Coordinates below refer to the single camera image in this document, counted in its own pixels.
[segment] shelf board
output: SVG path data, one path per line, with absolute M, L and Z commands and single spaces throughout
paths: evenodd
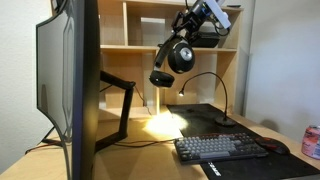
M 121 46 L 101 45 L 101 52 L 104 53 L 156 53 L 159 49 L 156 46 Z
M 128 14 L 140 17 L 173 18 L 172 13 L 186 9 L 184 2 L 154 1 L 154 0 L 124 0 L 127 3 Z M 221 7 L 229 15 L 242 11 L 242 8 Z
M 101 45 L 103 53 L 156 53 L 157 46 L 122 46 L 122 45 Z M 227 48 L 193 48 L 195 53 L 217 54 L 217 53 L 236 53 L 236 49 Z

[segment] computer monitor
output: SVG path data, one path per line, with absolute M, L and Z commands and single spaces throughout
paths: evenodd
M 68 179 L 91 179 L 98 126 L 100 42 L 96 0 L 54 1 L 36 26 L 37 108 L 52 122 Z

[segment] white wall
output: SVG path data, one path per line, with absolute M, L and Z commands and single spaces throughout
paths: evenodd
M 225 4 L 239 4 L 243 8 L 234 106 L 234 113 L 243 115 L 255 0 L 227 0 Z
M 297 141 L 320 125 L 320 1 L 257 0 L 247 118 Z
M 50 16 L 49 0 L 1 0 L 0 173 L 51 127 L 36 109 L 35 25 Z

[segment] wooden shelf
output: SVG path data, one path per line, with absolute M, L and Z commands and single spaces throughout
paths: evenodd
M 185 89 L 184 99 L 178 97 L 178 92 L 188 78 L 204 71 L 212 71 L 227 86 L 228 112 L 233 112 L 242 8 L 222 7 L 229 16 L 231 31 L 228 36 L 221 37 L 215 48 L 193 48 L 196 63 L 191 71 L 175 74 L 165 60 L 161 71 L 173 75 L 175 82 L 169 89 L 159 89 L 149 81 L 154 58 L 159 51 L 157 44 L 163 43 L 170 36 L 175 14 L 177 11 L 185 12 L 184 2 L 99 0 L 98 3 L 102 69 L 124 80 L 136 82 L 145 102 L 141 103 L 140 95 L 135 92 L 133 109 L 143 109 L 144 104 L 153 109 L 152 113 L 156 113 L 161 105 L 203 101 L 216 107 L 224 107 L 226 102 L 221 82 L 209 76 L 190 82 Z M 122 96 L 122 91 L 106 91 L 107 109 L 111 111 L 121 108 Z

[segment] desk lamp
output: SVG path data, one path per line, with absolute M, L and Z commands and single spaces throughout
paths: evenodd
M 227 89 L 226 89 L 226 86 L 224 84 L 224 82 L 222 81 L 222 79 L 215 73 L 213 72 L 203 72 L 203 73 L 200 73 L 200 74 L 197 74 L 191 78 L 189 78 L 188 80 L 185 81 L 185 83 L 183 84 L 182 86 L 182 89 L 181 91 L 179 92 L 179 95 L 180 96 L 183 96 L 184 95 L 184 88 L 186 86 L 186 84 L 191 80 L 191 79 L 194 79 L 198 76 L 201 76 L 201 75 L 205 75 L 205 74 L 212 74 L 212 75 L 215 75 L 222 83 L 222 86 L 223 86 L 223 89 L 224 89 L 224 93 L 225 93 L 225 97 L 226 97 L 226 103 L 225 103 L 225 109 L 224 109 L 224 115 L 223 116 L 219 116 L 215 119 L 215 122 L 221 126 L 227 126 L 227 127 L 230 127 L 230 126 L 234 126 L 236 125 L 236 122 L 232 119 L 230 119 L 228 116 L 227 116 L 227 108 L 228 108 L 228 95 L 227 95 Z

